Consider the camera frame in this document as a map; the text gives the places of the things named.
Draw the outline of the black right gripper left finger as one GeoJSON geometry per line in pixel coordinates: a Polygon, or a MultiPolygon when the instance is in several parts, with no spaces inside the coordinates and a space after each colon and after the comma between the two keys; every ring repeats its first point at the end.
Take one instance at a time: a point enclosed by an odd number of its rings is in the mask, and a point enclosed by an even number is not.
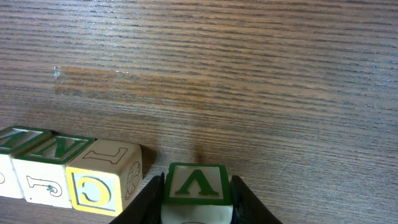
{"type": "Polygon", "coordinates": [[[109,224],[161,224],[165,174],[155,175],[134,200],[109,224]]]}

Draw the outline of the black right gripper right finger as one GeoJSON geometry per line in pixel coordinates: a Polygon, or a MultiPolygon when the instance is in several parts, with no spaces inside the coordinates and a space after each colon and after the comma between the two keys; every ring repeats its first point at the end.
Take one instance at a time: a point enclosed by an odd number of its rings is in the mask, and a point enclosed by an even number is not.
{"type": "Polygon", "coordinates": [[[282,224],[238,175],[229,183],[233,203],[231,224],[282,224]]]}

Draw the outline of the small white red-drawing block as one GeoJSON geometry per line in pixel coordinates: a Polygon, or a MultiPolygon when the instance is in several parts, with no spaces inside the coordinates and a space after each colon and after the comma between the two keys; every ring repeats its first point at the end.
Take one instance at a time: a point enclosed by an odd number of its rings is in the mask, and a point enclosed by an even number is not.
{"type": "Polygon", "coordinates": [[[173,162],[160,208],[162,224],[230,224],[233,202],[226,167],[173,162]]]}

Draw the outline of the lone yellow wooden block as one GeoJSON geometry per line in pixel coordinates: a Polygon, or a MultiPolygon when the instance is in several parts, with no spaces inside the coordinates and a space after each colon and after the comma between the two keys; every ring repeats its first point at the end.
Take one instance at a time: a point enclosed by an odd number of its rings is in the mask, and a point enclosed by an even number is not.
{"type": "Polygon", "coordinates": [[[69,163],[66,175],[74,209],[116,217],[141,184],[142,149],[99,139],[69,163]]]}

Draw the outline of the white red-check wooden block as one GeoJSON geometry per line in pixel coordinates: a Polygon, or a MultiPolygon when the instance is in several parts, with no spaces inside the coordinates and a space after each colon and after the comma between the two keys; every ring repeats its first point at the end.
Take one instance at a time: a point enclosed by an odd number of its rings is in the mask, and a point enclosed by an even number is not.
{"type": "Polygon", "coordinates": [[[94,138],[54,134],[13,158],[26,201],[72,208],[66,167],[94,142],[94,138]]]}

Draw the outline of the white red-striped wooden block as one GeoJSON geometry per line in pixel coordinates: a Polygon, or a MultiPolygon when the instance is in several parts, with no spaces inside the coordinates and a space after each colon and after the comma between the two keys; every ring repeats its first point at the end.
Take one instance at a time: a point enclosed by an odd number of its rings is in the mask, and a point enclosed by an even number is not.
{"type": "Polygon", "coordinates": [[[28,151],[37,143],[48,139],[51,135],[51,130],[26,126],[10,126],[1,130],[2,197],[24,198],[24,193],[12,160],[28,151]]]}

